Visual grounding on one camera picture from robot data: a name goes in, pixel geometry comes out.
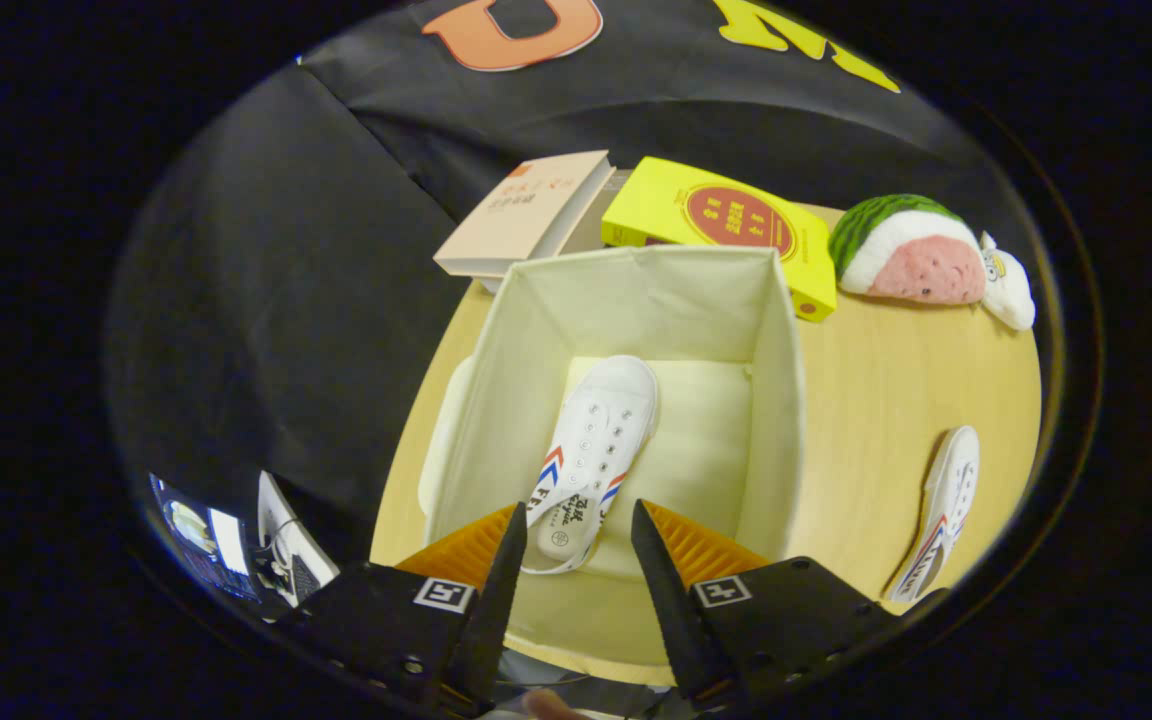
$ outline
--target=human hand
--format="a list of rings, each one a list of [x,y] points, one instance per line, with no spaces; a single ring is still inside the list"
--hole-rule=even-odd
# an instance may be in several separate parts
[[[536,720],[590,720],[571,707],[552,689],[544,688],[522,696],[522,708]]]

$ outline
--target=wooden table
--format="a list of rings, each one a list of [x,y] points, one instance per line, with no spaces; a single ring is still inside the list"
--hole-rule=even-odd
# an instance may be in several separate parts
[[[806,209],[831,228],[842,214]],[[422,547],[420,467],[452,370],[473,353],[492,300],[471,283],[430,363],[376,520],[371,560],[379,564],[396,564]],[[887,611],[908,611],[908,602],[881,600],[882,590],[918,532],[922,484],[946,430],[977,429],[980,479],[933,588],[972,568],[1024,493],[1043,409],[1033,333],[1007,328],[979,305],[916,306],[839,293],[838,310],[824,323],[799,320],[799,341],[808,437],[791,554],[823,562]],[[571,666],[553,647],[515,650]],[[621,682],[672,682],[668,673],[617,664],[579,668]]]

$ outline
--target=white fabric bin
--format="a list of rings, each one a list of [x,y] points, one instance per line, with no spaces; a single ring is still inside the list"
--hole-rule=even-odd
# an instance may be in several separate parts
[[[659,407],[593,555],[520,575],[509,646],[561,649],[573,670],[591,670],[582,657],[668,666],[630,543],[639,498],[786,558],[805,429],[795,323],[772,250],[627,247],[511,266],[435,425],[425,543],[526,500],[563,397],[602,357],[643,357]]]

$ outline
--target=red circular label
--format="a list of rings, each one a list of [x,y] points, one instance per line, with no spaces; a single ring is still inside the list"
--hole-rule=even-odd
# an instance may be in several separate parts
[[[733,187],[704,185],[687,196],[687,219],[718,245],[774,247],[794,253],[794,229],[767,202]]]

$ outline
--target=yellow book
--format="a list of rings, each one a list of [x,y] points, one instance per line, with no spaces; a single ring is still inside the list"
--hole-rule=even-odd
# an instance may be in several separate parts
[[[607,245],[774,247],[799,318],[819,323],[838,306],[829,228],[789,200],[718,174],[644,158],[602,215]]]

